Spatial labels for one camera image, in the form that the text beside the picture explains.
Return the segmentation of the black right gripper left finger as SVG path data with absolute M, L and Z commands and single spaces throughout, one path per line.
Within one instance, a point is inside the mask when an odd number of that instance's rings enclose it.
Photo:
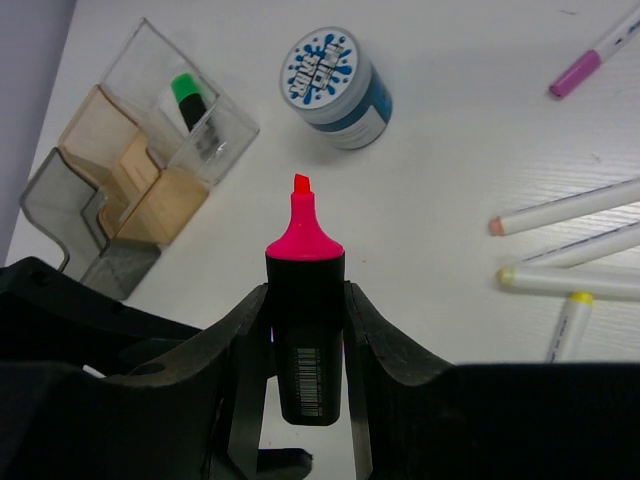
M 29 257 L 1 271 L 5 479 L 254 479 L 268 372 L 251 291 L 200 330 Z

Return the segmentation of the pink tip black highlighter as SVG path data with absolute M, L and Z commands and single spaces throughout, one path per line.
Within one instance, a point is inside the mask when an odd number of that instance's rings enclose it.
M 265 259 L 282 416 L 329 426 L 341 408 L 345 250 L 320 226 L 309 177 L 294 176 L 288 227 Z

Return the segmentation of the green tip black highlighter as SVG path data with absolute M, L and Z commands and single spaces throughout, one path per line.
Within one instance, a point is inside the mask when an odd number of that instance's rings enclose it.
M 196 141 L 202 159 L 214 156 L 220 146 L 220 139 L 213 120 L 206 115 L 208 107 L 200 88 L 190 73 L 181 73 L 171 82 L 171 90 L 189 132 L 199 122 L 203 122 L 202 132 Z

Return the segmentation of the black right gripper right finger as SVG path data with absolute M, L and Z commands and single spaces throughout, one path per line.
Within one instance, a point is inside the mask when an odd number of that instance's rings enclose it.
M 454 365 L 344 286 L 360 479 L 635 479 L 635 363 Z

